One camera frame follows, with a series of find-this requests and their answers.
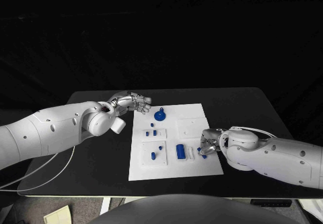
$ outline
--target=black table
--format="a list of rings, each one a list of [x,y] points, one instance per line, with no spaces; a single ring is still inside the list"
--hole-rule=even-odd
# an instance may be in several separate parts
[[[107,101],[118,91],[80,91],[68,101]],[[258,88],[176,89],[133,91],[153,98],[152,106],[202,103],[212,128],[248,126],[271,132],[280,138],[292,134]],[[129,181],[133,112],[121,116],[127,126],[121,134],[111,130],[87,139],[75,147],[71,164],[58,178],[25,196],[155,196],[162,194],[202,194],[228,198],[322,198],[323,191],[287,184],[255,171],[234,169],[222,153],[224,175]],[[35,158],[29,172],[52,157]],[[61,171],[71,157],[71,149],[59,153],[45,168],[22,181],[19,189],[45,183]]]

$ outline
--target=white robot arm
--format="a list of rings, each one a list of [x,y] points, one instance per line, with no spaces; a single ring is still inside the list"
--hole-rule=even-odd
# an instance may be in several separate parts
[[[263,140],[240,127],[204,130],[201,146],[199,155],[222,151],[235,169],[323,189],[322,147],[276,137]]]
[[[0,170],[26,159],[62,152],[108,129],[118,134],[126,126],[118,116],[129,110],[144,114],[150,103],[150,98],[124,91],[107,102],[56,106],[0,126]]]

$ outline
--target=floor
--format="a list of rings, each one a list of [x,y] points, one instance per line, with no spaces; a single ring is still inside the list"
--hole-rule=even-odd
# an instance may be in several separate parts
[[[123,198],[111,198],[110,210],[124,204],[124,201]],[[237,199],[237,201],[250,203],[248,199]],[[16,224],[20,220],[25,220],[26,224],[44,224],[44,216],[67,205],[71,209],[72,223],[87,224],[100,216],[103,198],[22,197],[12,207],[3,224]],[[264,209],[280,213],[300,224],[310,224],[296,201],[293,201],[290,208]]]

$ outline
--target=blue object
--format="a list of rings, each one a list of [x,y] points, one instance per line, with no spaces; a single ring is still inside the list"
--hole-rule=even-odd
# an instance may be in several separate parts
[[[166,119],[166,113],[163,112],[163,108],[160,108],[160,111],[157,111],[157,112],[155,113],[155,119],[156,119],[157,121],[163,121],[163,120]]]
[[[176,146],[176,152],[178,152],[178,159],[179,160],[186,159],[185,150],[183,150],[183,144],[179,144]]]
[[[201,151],[201,148],[198,148],[198,151]],[[206,155],[202,155],[204,159],[206,159]]]
[[[156,160],[156,154],[155,153],[152,153],[152,159]]]

